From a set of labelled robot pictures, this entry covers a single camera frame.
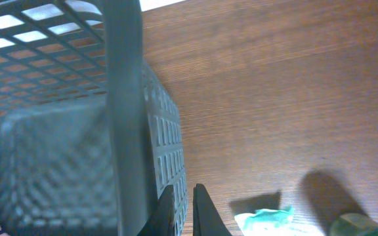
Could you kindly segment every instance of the wood grain surface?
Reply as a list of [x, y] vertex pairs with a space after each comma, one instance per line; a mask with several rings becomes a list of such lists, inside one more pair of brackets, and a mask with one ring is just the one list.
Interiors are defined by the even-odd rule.
[[325, 231], [378, 222], [378, 1], [188, 0], [144, 12], [145, 57], [180, 109], [188, 217], [295, 207]]

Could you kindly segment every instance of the basket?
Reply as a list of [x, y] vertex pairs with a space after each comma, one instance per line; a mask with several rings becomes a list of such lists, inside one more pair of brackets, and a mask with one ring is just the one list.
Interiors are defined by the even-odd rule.
[[138, 1], [0, 1], [0, 235], [136, 235], [167, 185], [181, 234], [179, 111], [141, 31]]

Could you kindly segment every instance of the perforated basket wall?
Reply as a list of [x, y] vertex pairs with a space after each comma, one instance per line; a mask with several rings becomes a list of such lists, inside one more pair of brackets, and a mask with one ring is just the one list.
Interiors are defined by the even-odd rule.
[[[101, 98], [97, 97], [106, 95], [108, 88], [102, 21], [101, 12], [90, 0], [0, 1], [0, 132], [7, 117], [13, 113], [24, 112], [24, 116], [31, 117], [36, 113], [55, 111], [58, 108], [68, 111], [80, 100], [82, 100], [81, 104], [87, 104], [87, 101], [100, 100]], [[142, 67], [142, 74], [153, 145], [157, 195], [158, 197], [161, 195], [167, 184], [175, 187], [175, 234], [180, 235], [188, 203], [179, 112], [146, 63]], [[46, 132], [50, 131], [51, 128], [46, 127]], [[103, 228], [106, 222], [116, 221], [114, 215], [97, 213], [98, 215], [80, 218], [64, 210], [68, 207], [48, 214], [52, 204], [43, 204], [44, 197], [40, 200], [31, 197], [30, 205], [25, 206], [22, 195], [13, 195], [13, 193], [21, 189], [19, 186], [22, 186], [22, 181], [27, 181], [24, 172], [27, 172], [28, 168], [38, 168], [35, 163], [28, 162], [37, 157], [8, 157], [7, 149], [1, 150], [2, 141], [4, 140], [0, 140], [0, 235], [21, 235], [20, 230], [9, 231], [13, 227], [19, 229], [52, 227], [53, 235], [56, 235], [58, 228], [68, 229], [78, 226], [87, 227], [79, 233], [76, 232], [76, 235], [86, 234], [83, 230], [88, 230], [86, 235], [88, 232], [92, 232], [91, 235], [108, 235], [106, 232], [100, 234], [99, 229]], [[91, 150], [84, 150], [84, 153], [72, 157], [70, 161], [83, 161], [83, 158], [90, 157], [91, 155], [87, 155], [86, 152]], [[105, 159], [99, 161], [110, 163], [110, 155], [110, 153], [105, 155]], [[16, 159], [21, 159], [16, 163], [22, 161], [29, 163], [30, 166], [13, 168], [11, 161]], [[114, 204], [113, 176], [107, 174], [102, 180], [94, 181], [95, 186], [104, 184], [106, 189], [98, 191], [110, 194], [106, 202]], [[54, 185], [49, 181], [47, 189], [55, 188], [51, 184]], [[88, 182], [81, 184], [85, 184], [85, 187], [91, 191]], [[23, 189], [27, 196], [34, 194], [32, 189], [24, 187]], [[41, 188], [41, 193], [45, 194], [44, 188]], [[93, 197], [92, 201], [97, 201], [99, 195], [90, 197]], [[46, 199], [55, 201], [56, 197]], [[77, 200], [77, 202], [83, 205], [75, 205], [75, 208], [88, 207], [85, 201]], [[97, 205], [97, 207], [99, 210], [100, 207], [105, 207], [106, 211], [115, 208], [112, 205]]]

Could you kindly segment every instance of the crumpled paper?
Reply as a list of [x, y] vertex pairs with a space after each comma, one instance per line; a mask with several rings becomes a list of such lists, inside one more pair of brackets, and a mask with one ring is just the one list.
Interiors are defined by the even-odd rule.
[[289, 236], [296, 235], [290, 228], [293, 215], [293, 208], [288, 207], [283, 210], [256, 210], [254, 214], [238, 214], [234, 219], [244, 236]]

